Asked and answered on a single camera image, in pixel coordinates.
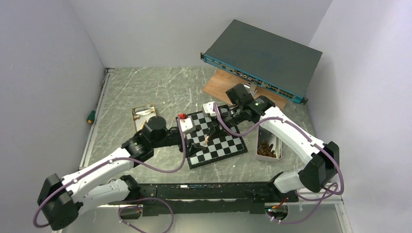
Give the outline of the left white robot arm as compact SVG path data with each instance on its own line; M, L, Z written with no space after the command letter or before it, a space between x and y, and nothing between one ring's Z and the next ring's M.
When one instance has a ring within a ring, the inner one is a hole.
M39 193L32 223L36 228L51 227L58 231L70 225L78 216L102 204L124 201L135 203L140 196L140 186L130 176L104 184L109 178L139 165L161 173L174 173L182 165L171 170L147 164L157 148L178 146L183 157L194 155L207 148L206 142L195 142L188 135L198 131L194 121L180 115L177 126L167 128L166 121L153 116L142 124L134 136L108 156L71 174L48 176Z

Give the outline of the light wooden bishop piece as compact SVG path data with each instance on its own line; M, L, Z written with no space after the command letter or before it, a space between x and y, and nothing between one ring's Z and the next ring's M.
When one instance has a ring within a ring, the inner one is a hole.
M203 141L202 143L207 145L208 142L209 142L209 135L206 135L206 136L205 136L205 139L204 139L204 141Z

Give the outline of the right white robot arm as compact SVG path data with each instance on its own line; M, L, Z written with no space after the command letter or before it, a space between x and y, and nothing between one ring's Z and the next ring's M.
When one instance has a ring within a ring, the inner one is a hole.
M219 110L216 102L203 104L203 112L212 120L208 139L225 134L243 137L260 127L280 139L303 162L301 168L276 175L268 187L268 196L280 201L289 191L306 188L318 193L325 189L340 195L344 191L343 174L339 166L339 146L309 134L289 119L266 96L254 98L243 84L227 90L231 101L227 112Z

